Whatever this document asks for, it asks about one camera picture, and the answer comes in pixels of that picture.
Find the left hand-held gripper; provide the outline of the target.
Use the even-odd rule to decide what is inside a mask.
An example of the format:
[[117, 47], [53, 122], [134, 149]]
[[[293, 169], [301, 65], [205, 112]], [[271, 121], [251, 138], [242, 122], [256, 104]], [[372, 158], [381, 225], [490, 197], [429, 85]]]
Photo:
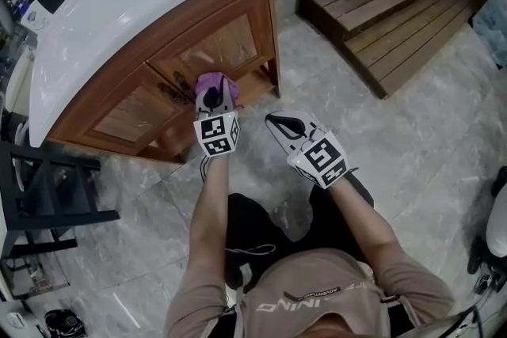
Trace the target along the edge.
[[226, 76], [222, 76], [219, 91], [212, 86], [196, 97], [197, 120], [193, 124], [197, 141], [208, 158], [235, 152], [240, 132]]

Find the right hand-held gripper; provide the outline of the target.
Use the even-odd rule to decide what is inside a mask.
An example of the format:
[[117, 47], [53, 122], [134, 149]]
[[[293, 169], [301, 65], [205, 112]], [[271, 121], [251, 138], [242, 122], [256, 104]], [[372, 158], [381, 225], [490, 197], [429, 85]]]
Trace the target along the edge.
[[327, 189], [349, 171], [349, 160], [334, 133], [318, 127], [310, 114], [271, 112], [265, 117], [265, 125], [289, 155], [288, 164], [320, 188]]

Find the purple cloth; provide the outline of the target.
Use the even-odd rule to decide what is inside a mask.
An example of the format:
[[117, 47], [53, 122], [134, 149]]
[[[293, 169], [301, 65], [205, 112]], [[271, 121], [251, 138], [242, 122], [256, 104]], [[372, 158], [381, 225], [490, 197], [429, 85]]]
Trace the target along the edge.
[[[220, 72], [210, 72], [210, 73], [202, 74], [201, 76], [199, 76], [199, 78], [197, 79], [196, 86], [195, 86], [196, 97], [202, 90], [206, 90], [212, 86], [216, 87], [217, 90], [219, 91], [222, 76], [226, 76], [226, 75], [223, 73], [220, 73]], [[240, 107], [240, 104], [238, 103], [239, 87], [229, 77], [227, 77], [227, 78], [230, 83], [231, 96], [233, 97], [233, 100], [234, 100], [234, 109], [239, 108]]]

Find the person's right forearm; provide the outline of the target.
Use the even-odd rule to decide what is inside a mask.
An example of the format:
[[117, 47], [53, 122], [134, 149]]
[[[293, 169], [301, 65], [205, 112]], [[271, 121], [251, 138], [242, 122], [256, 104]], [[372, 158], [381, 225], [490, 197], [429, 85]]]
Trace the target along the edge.
[[336, 180], [328, 191], [375, 276], [403, 256], [404, 250], [389, 223], [345, 177]]

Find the person's left forearm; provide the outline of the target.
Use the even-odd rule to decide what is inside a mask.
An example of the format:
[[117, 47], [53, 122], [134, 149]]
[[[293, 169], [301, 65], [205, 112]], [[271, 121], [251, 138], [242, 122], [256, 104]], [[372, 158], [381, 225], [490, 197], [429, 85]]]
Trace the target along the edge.
[[229, 156], [212, 158], [189, 231], [187, 272], [224, 277], [229, 195]]

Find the wooden vanity with white sink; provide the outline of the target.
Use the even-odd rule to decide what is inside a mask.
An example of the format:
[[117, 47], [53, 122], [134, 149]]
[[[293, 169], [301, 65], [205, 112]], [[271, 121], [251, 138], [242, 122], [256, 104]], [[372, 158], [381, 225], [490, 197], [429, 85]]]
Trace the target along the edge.
[[[137, 67], [143, 63], [152, 67], [147, 60], [171, 40], [234, 1], [236, 0], [186, 0], [143, 29], [116, 52], [78, 91], [56, 120], [47, 140], [116, 153], [91, 146], [79, 138], [80, 131], [86, 129], [90, 119], [97, 112], [99, 103]], [[280, 89], [274, 0], [269, 0], [269, 8], [275, 56], [241, 78], [232, 79], [239, 87], [239, 100], [242, 104], [251, 104], [265, 93], [278, 92]], [[190, 99], [190, 108], [172, 123], [167, 124], [160, 136], [136, 155], [123, 155], [172, 163], [184, 162], [185, 154], [196, 140], [193, 127], [196, 96], [189, 93], [183, 95]]]
[[72, 98], [116, 52], [186, 0], [65, 0], [39, 35], [29, 141], [39, 147]]

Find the person's black trousers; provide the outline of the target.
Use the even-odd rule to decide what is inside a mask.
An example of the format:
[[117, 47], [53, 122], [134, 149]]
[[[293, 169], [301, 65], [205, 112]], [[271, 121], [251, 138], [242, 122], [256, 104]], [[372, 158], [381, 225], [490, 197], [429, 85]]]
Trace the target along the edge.
[[277, 261], [312, 249], [338, 249], [365, 262], [364, 254], [329, 191], [313, 187], [309, 204], [312, 209], [310, 229], [298, 241], [291, 241], [258, 202], [240, 193], [230, 194], [225, 253], [226, 285], [238, 289], [242, 282], [240, 267], [248, 264], [252, 276], [245, 291], [249, 291]]

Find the person's beige shirt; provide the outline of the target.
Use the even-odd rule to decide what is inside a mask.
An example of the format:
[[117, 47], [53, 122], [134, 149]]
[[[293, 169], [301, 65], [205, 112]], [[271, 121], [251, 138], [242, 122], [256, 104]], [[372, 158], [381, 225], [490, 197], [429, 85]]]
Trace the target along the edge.
[[454, 298], [444, 281], [403, 254], [370, 280], [358, 262], [336, 249], [316, 249], [276, 262], [243, 296], [234, 338], [294, 338], [327, 314], [352, 332], [387, 336], [387, 300], [396, 296], [415, 325], [446, 317]]

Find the wooden slatted platform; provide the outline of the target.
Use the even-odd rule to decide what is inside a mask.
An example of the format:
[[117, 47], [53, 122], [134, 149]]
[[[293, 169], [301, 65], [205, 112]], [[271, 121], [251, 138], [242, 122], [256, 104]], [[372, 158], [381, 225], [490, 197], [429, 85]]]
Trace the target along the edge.
[[369, 89], [401, 89], [475, 14], [471, 0], [297, 0]]

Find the clear plastic bag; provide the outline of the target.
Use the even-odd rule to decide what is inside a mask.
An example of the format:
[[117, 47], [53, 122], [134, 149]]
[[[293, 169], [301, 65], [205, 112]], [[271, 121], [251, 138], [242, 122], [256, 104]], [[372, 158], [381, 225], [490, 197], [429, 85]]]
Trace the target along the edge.
[[472, 27], [498, 69], [507, 69], [507, 0], [487, 0], [474, 15]]

